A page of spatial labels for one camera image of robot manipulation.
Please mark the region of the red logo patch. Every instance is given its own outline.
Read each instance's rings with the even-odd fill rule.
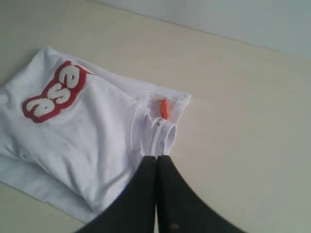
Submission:
[[[23,103],[25,117],[35,123],[42,123],[71,106],[86,83],[87,74],[91,72],[73,65],[71,61],[65,61],[41,95],[31,97]]]

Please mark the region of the beige table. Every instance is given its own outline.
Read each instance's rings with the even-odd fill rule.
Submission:
[[[311,60],[83,0],[4,0],[1,83],[39,48],[193,94],[171,156],[214,210],[249,233],[311,232]],[[79,221],[0,185],[0,232]]]

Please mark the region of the white wall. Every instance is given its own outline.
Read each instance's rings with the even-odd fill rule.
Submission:
[[[99,0],[141,15],[311,57],[311,0]]]

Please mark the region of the white surface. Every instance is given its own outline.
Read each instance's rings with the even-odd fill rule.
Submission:
[[[311,60],[74,3],[2,2],[2,83],[50,44],[118,74],[192,93],[171,155],[196,193],[249,233],[311,231]],[[5,185],[0,203],[1,232],[80,226]]]
[[[140,15],[311,57],[309,0],[96,0]]]

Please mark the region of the clothing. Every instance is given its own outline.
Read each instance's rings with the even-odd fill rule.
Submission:
[[[155,96],[174,103],[170,120],[160,117]],[[89,221],[122,192],[144,155],[169,153],[189,99],[46,47],[1,87],[0,180]],[[59,195],[72,192],[80,197],[64,208]]]

